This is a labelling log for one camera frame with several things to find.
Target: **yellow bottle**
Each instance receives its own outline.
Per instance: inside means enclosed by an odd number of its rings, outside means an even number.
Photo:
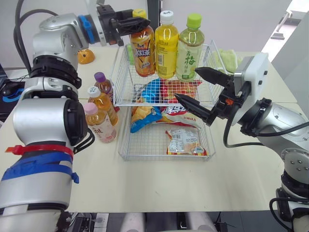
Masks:
[[[92,102],[84,105],[84,110],[88,126],[102,142],[110,143],[116,138],[117,131],[104,110],[99,110]]]
[[[174,23],[174,13],[172,11],[162,11],[160,13],[160,23],[155,30],[155,66],[158,76],[169,79],[176,72],[178,31]]]
[[[107,112],[112,125],[116,125],[118,122],[118,116],[112,106],[109,96],[105,93],[101,93],[98,87],[92,86],[88,89],[89,100],[88,102],[93,102],[97,105],[98,109]]]

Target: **white bottle cap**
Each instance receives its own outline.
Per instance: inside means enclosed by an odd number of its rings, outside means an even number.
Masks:
[[[88,94],[89,94],[89,97],[91,98],[97,98],[98,96],[100,96],[101,91],[99,90],[98,87],[92,86],[88,89]]]
[[[160,13],[160,23],[161,24],[173,24],[174,23],[173,11],[162,11]]]

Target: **blue tape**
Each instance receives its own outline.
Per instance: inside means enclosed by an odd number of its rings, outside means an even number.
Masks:
[[[73,173],[70,167],[53,163],[59,161],[69,161],[72,163],[70,155],[63,152],[47,153],[22,159],[5,171],[1,181],[37,173],[60,172],[70,175],[75,183],[79,183],[78,175]]]
[[[90,43],[94,44],[95,43],[95,37],[93,36],[92,30],[91,30],[92,29],[91,23],[83,15],[80,15],[78,17],[81,19],[81,21],[83,23],[83,28],[87,31]]]
[[[18,93],[21,93],[21,92],[23,92],[23,91],[24,91],[23,88],[19,88],[14,94],[12,94],[12,95],[10,95],[10,96],[7,96],[7,97],[2,97],[2,101],[7,102],[7,103],[9,103],[9,102],[14,102],[14,101],[18,101],[19,98],[20,98],[20,96],[21,96],[20,94],[19,94],[18,96],[14,97],[14,98],[9,98],[9,97],[12,97],[12,96],[14,96],[14,95],[17,95]]]

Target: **wire basket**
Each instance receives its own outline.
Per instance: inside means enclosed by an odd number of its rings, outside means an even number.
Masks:
[[[136,133],[131,133],[131,107],[127,108],[122,131],[118,133],[118,152],[124,160],[198,160],[206,161],[215,154],[214,141],[210,127],[199,119],[198,129],[201,146],[206,149],[207,156],[167,155],[170,139],[165,131],[184,128],[167,123],[148,124]]]
[[[201,58],[198,63],[198,67],[211,67],[217,69],[220,66],[225,70],[224,64],[218,55],[218,49],[214,43],[211,41],[210,45],[204,44],[202,46]],[[119,66],[114,66],[112,75],[116,75],[117,78],[114,83],[114,105],[115,106],[135,106],[135,105],[152,105],[152,106],[169,106],[169,105],[180,105],[177,101],[170,103],[166,102],[164,99],[163,90],[160,88],[158,100],[153,102],[138,102],[141,92],[144,90],[145,86],[159,78],[155,73],[147,77],[141,77],[137,74],[134,65],[130,65],[128,59],[127,45],[123,50]],[[168,84],[165,86],[166,89],[173,89],[174,92],[178,91],[178,85],[170,82],[171,80],[178,80],[178,78],[173,76],[169,79]],[[198,74],[195,78],[196,81],[190,83],[182,83],[182,89],[189,88],[195,90],[195,94],[190,95],[199,101],[203,106],[214,106],[218,100],[218,96],[223,89],[222,86],[213,85],[211,83],[203,80]]]

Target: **purple bottle cap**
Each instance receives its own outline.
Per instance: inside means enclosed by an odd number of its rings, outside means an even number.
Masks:
[[[97,82],[104,82],[104,81],[106,81],[106,77],[105,77],[104,73],[97,72],[97,73],[95,73],[95,80]]]

